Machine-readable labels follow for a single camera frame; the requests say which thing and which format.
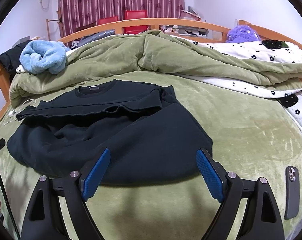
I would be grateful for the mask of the dark navy sweater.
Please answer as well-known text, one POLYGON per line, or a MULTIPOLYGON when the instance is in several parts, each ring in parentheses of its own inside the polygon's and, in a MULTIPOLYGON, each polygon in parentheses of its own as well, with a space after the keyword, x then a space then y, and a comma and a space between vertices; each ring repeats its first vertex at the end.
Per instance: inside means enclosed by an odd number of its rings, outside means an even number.
POLYGON ((112 80, 78 87, 18 113, 7 142, 18 162, 63 177, 110 151, 105 185, 162 184, 194 176, 196 152, 213 141, 172 86, 112 80))

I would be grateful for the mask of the grey cased smartphone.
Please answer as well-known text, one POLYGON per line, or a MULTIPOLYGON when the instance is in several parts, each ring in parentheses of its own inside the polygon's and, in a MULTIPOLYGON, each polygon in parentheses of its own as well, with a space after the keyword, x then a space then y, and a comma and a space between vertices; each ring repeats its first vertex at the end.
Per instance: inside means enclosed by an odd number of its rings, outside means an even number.
POLYGON ((299 171, 297 167, 287 166, 285 169, 286 176, 286 209, 285 220, 296 217, 299 213, 300 205, 300 183, 299 171))

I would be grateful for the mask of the light blue fleece garment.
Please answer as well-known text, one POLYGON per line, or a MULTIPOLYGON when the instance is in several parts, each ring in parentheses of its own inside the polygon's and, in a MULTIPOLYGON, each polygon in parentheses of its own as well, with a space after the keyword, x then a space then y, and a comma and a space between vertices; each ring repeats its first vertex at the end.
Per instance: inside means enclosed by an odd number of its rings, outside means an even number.
POLYGON ((47 70, 56 75, 65 68, 66 53, 70 50, 63 42, 34 40, 24 47, 19 61, 28 73, 37 75, 47 70))

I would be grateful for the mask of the white black flower quilt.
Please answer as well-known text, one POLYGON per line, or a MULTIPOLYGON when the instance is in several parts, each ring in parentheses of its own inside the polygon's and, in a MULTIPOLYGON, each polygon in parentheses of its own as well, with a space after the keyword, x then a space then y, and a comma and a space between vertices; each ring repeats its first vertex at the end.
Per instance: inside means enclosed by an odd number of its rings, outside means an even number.
MULTIPOLYGON (((266 47, 266 41, 215 44, 202 43, 200 46, 213 48, 220 53, 231 55, 240 60, 255 59, 263 63, 302 63, 302 50, 290 42, 284 42, 284 48, 278 49, 268 49, 266 47)), ((272 91, 269 88, 259 87, 242 80, 233 80, 228 77, 201 77, 183 74, 181 76, 240 93, 250 94, 259 98, 276 99, 282 104, 285 111, 294 120, 302 133, 302 87, 278 88, 272 91)))

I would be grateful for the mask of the green fleece duvet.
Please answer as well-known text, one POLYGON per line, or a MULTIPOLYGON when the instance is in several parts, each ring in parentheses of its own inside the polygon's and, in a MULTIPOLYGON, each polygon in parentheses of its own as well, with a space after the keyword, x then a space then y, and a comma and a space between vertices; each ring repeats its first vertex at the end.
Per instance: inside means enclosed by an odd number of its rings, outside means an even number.
POLYGON ((17 107, 29 96, 142 70, 228 77, 275 90, 302 87, 302 63, 240 60, 213 48, 151 30, 139 35, 110 36, 86 44, 67 56, 65 69, 56 75, 49 72, 17 74, 11 83, 9 98, 11 106, 17 107))

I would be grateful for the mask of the purple plush toy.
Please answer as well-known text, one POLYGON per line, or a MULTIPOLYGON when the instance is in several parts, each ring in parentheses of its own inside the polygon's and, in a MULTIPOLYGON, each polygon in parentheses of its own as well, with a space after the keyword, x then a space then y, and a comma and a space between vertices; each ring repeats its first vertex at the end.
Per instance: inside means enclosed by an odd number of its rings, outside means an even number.
POLYGON ((259 41, 257 32, 247 25, 237 25, 227 33, 226 43, 244 43, 259 41))

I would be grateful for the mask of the cluttered desk items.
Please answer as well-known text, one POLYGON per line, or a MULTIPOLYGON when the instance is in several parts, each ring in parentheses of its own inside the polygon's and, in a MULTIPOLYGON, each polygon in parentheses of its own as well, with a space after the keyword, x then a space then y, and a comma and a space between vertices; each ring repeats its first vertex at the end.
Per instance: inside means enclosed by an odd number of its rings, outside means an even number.
POLYGON ((199 13, 191 6, 188 6, 188 9, 181 9, 180 19, 187 20, 188 24, 164 24, 160 26, 160 29, 167 34, 206 38, 218 42, 225 42, 230 31, 229 28, 203 21, 199 13))

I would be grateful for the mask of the wooden bed frame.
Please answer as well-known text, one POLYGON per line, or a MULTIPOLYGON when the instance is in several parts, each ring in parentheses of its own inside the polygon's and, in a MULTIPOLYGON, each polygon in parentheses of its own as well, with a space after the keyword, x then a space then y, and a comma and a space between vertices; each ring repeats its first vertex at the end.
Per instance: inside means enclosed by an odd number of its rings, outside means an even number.
MULTIPOLYGON (((103 25, 97 25, 91 28, 86 28, 77 31, 73 34, 62 37, 60 41, 63 42, 64 44, 67 44, 73 40, 78 40, 84 36, 89 36, 91 34, 98 33, 100 31, 109 30, 109 29, 114 29, 116 34, 123 34, 125 28, 131 28, 140 25, 146 25, 149 29, 159 30, 161 25, 175 24, 175 23, 188 24, 188 21, 182 20, 180 18, 138 18, 133 20, 123 20, 123 21, 117 21, 117 22, 103 24, 103 25)), ((292 42, 302 50, 302 44, 285 35, 277 33, 276 31, 250 24, 249 22, 244 20, 240 20, 239 23, 242 25, 248 25, 252 27, 255 31, 257 31, 257 34, 264 40, 269 39, 269 40, 282 40, 282 41, 292 42)), ((188 39, 196 42, 202 42, 202 43, 222 43, 222 42, 209 40, 206 38, 198 38, 198 37, 188 37, 188 39)), ((3 117, 7 108, 10 105, 9 88, 10 88, 9 74, 5 71, 4 67, 0 64, 0 90, 2 91, 5 100, 5 103, 2 104, 2 108, 0 109, 0 119, 3 117)))

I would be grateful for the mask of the black jacket on frame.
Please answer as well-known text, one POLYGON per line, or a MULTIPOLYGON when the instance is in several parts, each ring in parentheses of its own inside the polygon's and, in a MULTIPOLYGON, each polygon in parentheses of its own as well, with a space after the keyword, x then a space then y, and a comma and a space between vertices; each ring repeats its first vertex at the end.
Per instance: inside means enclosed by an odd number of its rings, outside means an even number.
POLYGON ((20 65, 20 54, 29 42, 31 42, 31 40, 17 44, 8 51, 0 54, 0 64, 9 73, 10 82, 12 82, 14 76, 16 75, 16 69, 20 65))

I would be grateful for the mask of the wooden rack by wall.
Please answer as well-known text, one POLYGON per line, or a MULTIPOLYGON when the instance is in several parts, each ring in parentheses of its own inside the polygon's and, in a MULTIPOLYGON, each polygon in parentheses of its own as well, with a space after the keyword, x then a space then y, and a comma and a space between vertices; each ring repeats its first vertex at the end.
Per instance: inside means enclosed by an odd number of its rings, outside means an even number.
POLYGON ((47 35, 49 41, 57 41, 63 35, 63 20, 60 7, 54 19, 46 19, 47 35))

